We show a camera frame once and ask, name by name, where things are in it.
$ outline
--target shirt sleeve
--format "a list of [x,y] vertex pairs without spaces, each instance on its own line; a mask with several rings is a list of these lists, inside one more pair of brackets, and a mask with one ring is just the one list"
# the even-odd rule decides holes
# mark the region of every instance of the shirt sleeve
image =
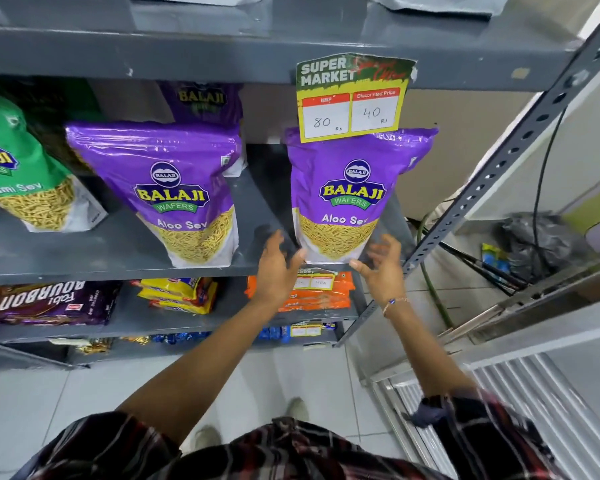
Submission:
[[145,478],[178,458],[166,436],[120,411],[71,423],[11,480]]
[[460,480],[567,480],[533,422],[483,389],[424,398],[414,425],[432,425]]

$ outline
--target gray shelf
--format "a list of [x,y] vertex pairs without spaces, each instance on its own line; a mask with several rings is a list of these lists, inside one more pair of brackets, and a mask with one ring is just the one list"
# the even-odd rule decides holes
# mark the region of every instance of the gray shelf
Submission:
[[[266,350],[276,347],[304,347],[318,344],[327,344],[328,346],[338,341],[338,333],[334,330],[323,330],[319,337],[293,337],[287,343],[281,340],[262,340],[256,339],[251,349]],[[73,365],[90,365],[96,362],[110,360],[126,360],[132,358],[164,357],[171,355],[182,355],[199,345],[202,339],[187,340],[176,345],[165,343],[150,342],[147,345],[140,345],[125,340],[116,340],[109,352],[101,354],[84,355],[80,352],[72,351],[68,361]]]
[[367,0],[0,0],[0,74],[12,75],[289,84],[298,62],[361,52],[417,60],[416,88],[535,92],[578,46],[519,0],[490,21]]
[[[240,245],[232,265],[224,268],[174,268],[162,243],[98,178],[86,181],[101,197],[110,215],[95,229],[75,233],[31,233],[16,218],[0,210],[0,285],[67,280],[132,280],[192,276],[255,274],[264,242],[275,229],[293,235],[290,164],[283,145],[248,145],[249,167],[228,178]],[[375,236],[390,232],[413,249],[413,238],[392,196]],[[291,240],[285,243],[294,249]],[[326,266],[350,269],[348,265]]]
[[[6,325],[0,324],[0,343],[40,342],[49,338],[76,339],[88,337],[140,337],[180,333],[186,331],[211,331],[229,320],[247,304],[244,294],[246,278],[227,278],[221,282],[212,313],[192,315],[185,312],[151,308],[147,300],[136,295],[140,288],[125,284],[120,291],[116,307],[107,325]],[[351,292],[352,306],[339,310],[311,310],[280,313],[269,326],[291,325],[304,320],[336,322],[358,318],[366,307],[364,291],[356,274],[356,290]]]

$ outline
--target shoe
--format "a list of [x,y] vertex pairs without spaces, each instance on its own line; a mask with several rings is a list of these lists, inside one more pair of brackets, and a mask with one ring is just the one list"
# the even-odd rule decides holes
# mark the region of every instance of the shoe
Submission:
[[291,416],[298,421],[309,422],[309,410],[306,408],[304,401],[299,397],[295,397],[289,401],[285,416]]
[[202,450],[211,446],[220,446],[222,437],[213,426],[205,426],[194,436],[193,451]]

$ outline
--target person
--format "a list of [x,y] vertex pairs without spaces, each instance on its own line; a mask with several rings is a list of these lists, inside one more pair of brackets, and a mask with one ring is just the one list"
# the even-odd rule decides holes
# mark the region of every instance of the person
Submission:
[[[279,231],[267,241],[257,291],[240,312],[115,411],[69,425],[13,479],[448,478],[423,465],[365,452],[302,420],[306,408],[299,400],[291,411],[296,417],[272,419],[226,445],[204,429],[207,447],[181,455],[178,446],[294,287],[304,251],[296,252],[287,266],[282,241]],[[476,387],[416,316],[404,288],[400,243],[384,235],[368,254],[373,270],[357,260],[351,266],[395,328],[424,392],[412,420],[421,428],[435,428],[458,477],[565,478],[533,424]]]

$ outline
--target bracelet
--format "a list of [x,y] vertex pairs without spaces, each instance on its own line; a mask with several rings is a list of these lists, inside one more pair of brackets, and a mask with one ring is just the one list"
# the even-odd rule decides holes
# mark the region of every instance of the bracelet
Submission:
[[386,318],[385,312],[386,309],[389,308],[390,305],[394,305],[396,301],[405,301],[405,302],[409,302],[409,300],[407,299],[406,296],[401,296],[400,298],[391,298],[387,304],[384,306],[384,308],[382,309],[382,315]]

